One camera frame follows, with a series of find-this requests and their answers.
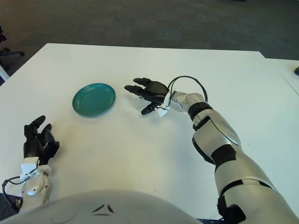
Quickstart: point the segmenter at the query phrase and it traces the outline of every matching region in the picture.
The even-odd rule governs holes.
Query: teal plate
[[[114,101],[115,91],[110,85],[93,83],[79,90],[72,104],[78,114],[92,117],[108,110]]]

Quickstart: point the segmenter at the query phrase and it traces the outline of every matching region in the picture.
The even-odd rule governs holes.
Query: table surface
[[[0,87],[0,181],[20,175],[23,126],[44,114],[60,149],[49,165],[50,200],[97,189],[132,189],[161,197],[194,217],[218,218],[214,166],[192,145],[187,114],[142,116],[123,89],[135,77],[168,84],[196,77],[209,104],[236,130],[243,150],[299,215],[299,97],[259,52],[46,44]],[[91,83],[116,92],[109,112],[81,117],[71,102]],[[175,89],[199,92],[189,79]],[[19,186],[7,186],[20,195]]]
[[[294,72],[299,67],[299,61],[270,58],[267,61],[299,95],[299,76]]]

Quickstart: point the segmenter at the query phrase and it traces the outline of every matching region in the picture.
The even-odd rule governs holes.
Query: wire
[[[39,160],[36,162],[36,168],[34,168],[33,170],[31,170],[31,171],[29,172],[30,174],[33,173],[33,172],[37,169],[38,162],[39,162]],[[3,192],[3,196],[4,196],[5,200],[7,201],[7,203],[9,203],[10,206],[11,206],[14,210],[16,210],[16,211],[18,211],[19,208],[16,206],[15,203],[13,203],[13,202],[9,199],[7,193],[5,192],[5,187],[6,187],[6,185],[7,185],[8,182],[9,182],[9,183],[12,183],[12,184],[14,184],[14,185],[19,185],[19,184],[21,184],[21,183],[24,183],[25,181],[27,181],[27,180],[30,178],[30,176],[29,176],[28,178],[26,178],[25,180],[19,182],[19,183],[12,182],[12,180],[15,180],[15,179],[18,179],[18,178],[20,178],[20,176],[15,176],[15,177],[9,178],[9,179],[5,180],[5,181],[2,183],[2,192]]]
[[[204,88],[204,86],[203,86],[203,85],[202,85],[196,78],[194,78],[194,77],[192,77],[192,76],[178,76],[178,77],[174,78],[174,79],[169,83],[169,85],[168,85],[168,87],[167,87],[167,88],[169,89],[170,86],[171,86],[171,90],[170,90],[171,95],[172,95],[172,88],[173,88],[173,85],[174,85],[175,81],[177,81],[179,78],[190,78],[190,79],[193,79],[198,85],[200,85],[202,91],[204,92],[205,101],[207,102],[207,93],[206,93],[206,89]]]

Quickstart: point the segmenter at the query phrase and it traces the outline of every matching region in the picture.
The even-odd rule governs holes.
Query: robotic hand
[[[146,78],[134,81],[145,84],[146,88],[127,85],[125,89],[146,100],[154,99],[151,111],[153,106],[165,101],[163,96],[168,92],[165,85]],[[196,150],[215,165],[218,211],[227,224],[298,223],[298,218],[266,174],[242,151],[241,141],[233,128],[200,94],[175,91],[170,94],[169,102],[170,108],[189,114],[196,131],[192,139]]]
[[[141,111],[142,115],[153,112],[155,108],[164,102],[164,99],[169,91],[164,84],[151,81],[148,78],[135,78],[133,81],[137,84],[143,85],[145,88],[143,89],[137,85],[126,85],[125,89],[151,102]]]

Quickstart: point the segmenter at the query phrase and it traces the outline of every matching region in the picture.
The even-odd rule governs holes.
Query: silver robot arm
[[[215,164],[218,211],[227,224],[299,223],[263,170],[242,151],[233,128],[200,94],[174,92],[170,108],[189,114],[196,150]]]

